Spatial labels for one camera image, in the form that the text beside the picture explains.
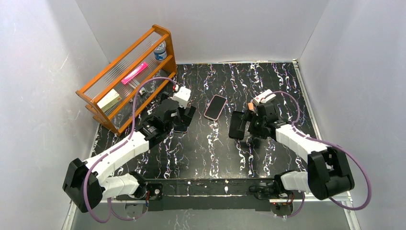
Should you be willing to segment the black phone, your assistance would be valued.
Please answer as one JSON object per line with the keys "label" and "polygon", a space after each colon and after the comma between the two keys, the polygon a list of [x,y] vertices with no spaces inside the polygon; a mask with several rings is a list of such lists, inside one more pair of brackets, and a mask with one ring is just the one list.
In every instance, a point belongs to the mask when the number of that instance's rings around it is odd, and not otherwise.
{"label": "black phone", "polygon": [[188,131],[190,123],[192,122],[195,111],[195,106],[186,108],[179,107],[173,120],[173,131],[178,133],[186,133]]}

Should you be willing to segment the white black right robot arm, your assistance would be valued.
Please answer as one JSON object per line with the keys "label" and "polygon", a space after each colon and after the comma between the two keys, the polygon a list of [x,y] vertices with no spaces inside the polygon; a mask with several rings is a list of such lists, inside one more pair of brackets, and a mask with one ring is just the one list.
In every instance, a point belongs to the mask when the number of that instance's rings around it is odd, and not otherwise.
{"label": "white black right robot arm", "polygon": [[272,103],[248,103],[238,129],[256,138],[271,138],[306,162],[304,172],[287,171],[276,175],[274,192],[310,192],[324,200],[355,187],[346,154],[336,147],[310,140],[290,122],[280,118]]}

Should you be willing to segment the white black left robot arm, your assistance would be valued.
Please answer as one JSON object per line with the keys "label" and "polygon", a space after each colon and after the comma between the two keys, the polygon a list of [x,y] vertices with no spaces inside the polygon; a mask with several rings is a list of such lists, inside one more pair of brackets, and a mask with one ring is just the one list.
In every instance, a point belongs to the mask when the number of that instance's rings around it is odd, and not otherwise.
{"label": "white black left robot arm", "polygon": [[112,173],[161,143],[175,127],[188,127],[196,110],[188,106],[190,96],[191,90],[181,87],[162,100],[126,138],[94,157],[69,163],[62,189],[81,212],[89,212],[103,199],[134,196],[139,191],[145,184],[140,176],[127,173],[112,177]]}

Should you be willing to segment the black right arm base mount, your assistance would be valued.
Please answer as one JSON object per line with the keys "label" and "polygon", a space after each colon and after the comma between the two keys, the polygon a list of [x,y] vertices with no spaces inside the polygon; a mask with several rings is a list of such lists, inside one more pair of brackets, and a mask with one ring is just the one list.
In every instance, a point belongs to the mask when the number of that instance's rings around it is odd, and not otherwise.
{"label": "black right arm base mount", "polygon": [[248,191],[258,200],[269,200],[278,197],[275,182],[261,182],[249,186]]}

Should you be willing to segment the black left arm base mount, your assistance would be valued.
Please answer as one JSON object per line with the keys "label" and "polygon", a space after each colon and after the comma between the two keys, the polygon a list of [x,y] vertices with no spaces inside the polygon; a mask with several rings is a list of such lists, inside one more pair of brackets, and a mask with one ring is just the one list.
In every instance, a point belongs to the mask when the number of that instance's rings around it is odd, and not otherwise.
{"label": "black left arm base mount", "polygon": [[146,200],[161,200],[163,198],[163,184],[148,183],[146,185],[146,193]]}

